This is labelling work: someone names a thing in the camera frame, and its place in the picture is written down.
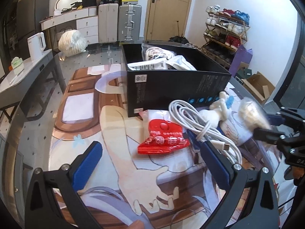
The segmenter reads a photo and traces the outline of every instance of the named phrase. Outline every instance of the white sticker label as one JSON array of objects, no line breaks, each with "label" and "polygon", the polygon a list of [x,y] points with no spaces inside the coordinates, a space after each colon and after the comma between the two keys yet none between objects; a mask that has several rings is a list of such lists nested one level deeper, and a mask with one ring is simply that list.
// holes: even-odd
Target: white sticker label
[{"label": "white sticker label", "polygon": [[135,83],[146,83],[147,74],[146,75],[135,75]]},{"label": "white sticker label", "polygon": [[134,109],[134,114],[138,114],[138,113],[140,113],[140,112],[143,112],[143,108],[141,107],[141,108],[135,108]]}]

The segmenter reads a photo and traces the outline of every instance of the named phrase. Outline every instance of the red plastic package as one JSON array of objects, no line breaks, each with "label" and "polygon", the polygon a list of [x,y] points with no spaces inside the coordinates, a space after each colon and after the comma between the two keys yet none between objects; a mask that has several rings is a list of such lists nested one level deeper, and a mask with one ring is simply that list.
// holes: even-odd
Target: red plastic package
[{"label": "red plastic package", "polygon": [[183,137],[182,127],[161,119],[151,120],[148,124],[149,137],[138,146],[138,154],[164,154],[189,146]]}]

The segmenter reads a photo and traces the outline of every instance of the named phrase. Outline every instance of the open black box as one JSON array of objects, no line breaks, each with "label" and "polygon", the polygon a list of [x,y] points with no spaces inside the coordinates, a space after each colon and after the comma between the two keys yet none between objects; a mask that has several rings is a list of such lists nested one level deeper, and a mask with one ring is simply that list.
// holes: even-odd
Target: open black box
[{"label": "open black box", "polygon": [[184,100],[194,107],[208,106],[223,91],[231,74],[200,51],[181,46],[151,44],[183,55],[197,71],[130,70],[128,63],[141,62],[141,44],[123,44],[122,81],[128,116],[147,109],[168,110],[173,100]]}]

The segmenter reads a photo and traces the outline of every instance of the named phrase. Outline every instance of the kettle handle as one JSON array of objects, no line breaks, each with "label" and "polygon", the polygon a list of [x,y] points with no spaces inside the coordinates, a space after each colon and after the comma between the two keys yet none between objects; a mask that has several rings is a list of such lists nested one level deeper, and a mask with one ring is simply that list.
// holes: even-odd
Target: kettle handle
[{"label": "kettle handle", "polygon": [[42,47],[40,47],[40,50],[43,51],[47,46],[45,44],[45,35],[43,32],[40,32],[38,36],[41,38],[41,42],[42,42]]}]

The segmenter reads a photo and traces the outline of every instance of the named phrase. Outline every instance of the purple bag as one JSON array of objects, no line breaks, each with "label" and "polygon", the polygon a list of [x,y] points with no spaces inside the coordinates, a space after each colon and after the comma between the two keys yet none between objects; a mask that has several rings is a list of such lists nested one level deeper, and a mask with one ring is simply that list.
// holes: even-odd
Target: purple bag
[{"label": "purple bag", "polygon": [[235,77],[238,67],[241,62],[249,64],[253,56],[252,49],[247,50],[243,45],[240,45],[235,53],[235,57],[229,68],[229,72],[232,74],[232,77]]}]

